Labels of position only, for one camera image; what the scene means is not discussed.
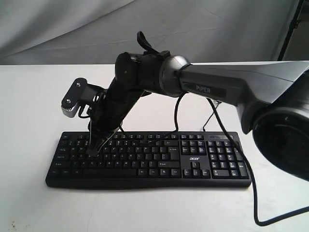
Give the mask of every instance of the space bar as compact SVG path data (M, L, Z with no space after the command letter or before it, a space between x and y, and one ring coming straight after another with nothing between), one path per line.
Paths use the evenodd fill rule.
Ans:
M106 178L125 178L136 177L135 169L84 169L84 176L106 177Z

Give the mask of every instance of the table surface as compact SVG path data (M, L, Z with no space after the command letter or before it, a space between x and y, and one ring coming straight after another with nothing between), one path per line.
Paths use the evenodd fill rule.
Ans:
M308 214L259 228L253 192L186 188L130 191L54 189L44 180L63 131L85 131L87 120L65 117L60 102L77 77L108 87L113 65L0 66L0 230L25 232L306 231ZM138 101L123 122L127 131L171 131L176 99L152 94ZM236 109L219 115L237 131L251 162L261 220L309 205L309 184L270 164L252 135L241 132ZM200 131L211 113L207 100L187 94L179 108L182 131ZM209 131L220 131L213 118Z

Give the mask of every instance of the black keyboard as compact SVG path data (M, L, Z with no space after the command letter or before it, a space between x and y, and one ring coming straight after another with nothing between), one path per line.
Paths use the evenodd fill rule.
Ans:
M88 132L63 132L46 176L50 187L143 189L248 187L242 156L222 132L117 132L97 157ZM236 132L229 132L239 143Z

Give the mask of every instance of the gray curtain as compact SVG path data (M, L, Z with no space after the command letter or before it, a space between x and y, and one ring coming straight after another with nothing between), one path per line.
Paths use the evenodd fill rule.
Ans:
M55 3L49 3L36 13L48 14L45 20L22 24L12 40L0 43L0 64L111 64L122 52L142 52L136 42L139 30L157 50L170 50L191 62L276 60L298 3L88 0L84 2L92 7L78 8L85 16L75 22L74 11L67 10L82 1L57 2L60 17L51 17ZM32 34L37 28L44 29L43 35L53 31L52 36Z

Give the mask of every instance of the robotic arm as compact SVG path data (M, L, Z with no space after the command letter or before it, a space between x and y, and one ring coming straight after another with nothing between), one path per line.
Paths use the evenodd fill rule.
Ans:
M119 130L140 97L179 97L191 92L236 106L242 131L253 131L261 153L282 170L309 181L308 61L255 65L193 65L186 58L157 52L138 33L143 54L122 53L108 89L76 79L61 107L68 117L89 117L87 153L98 155ZM82 116L88 105L88 116Z

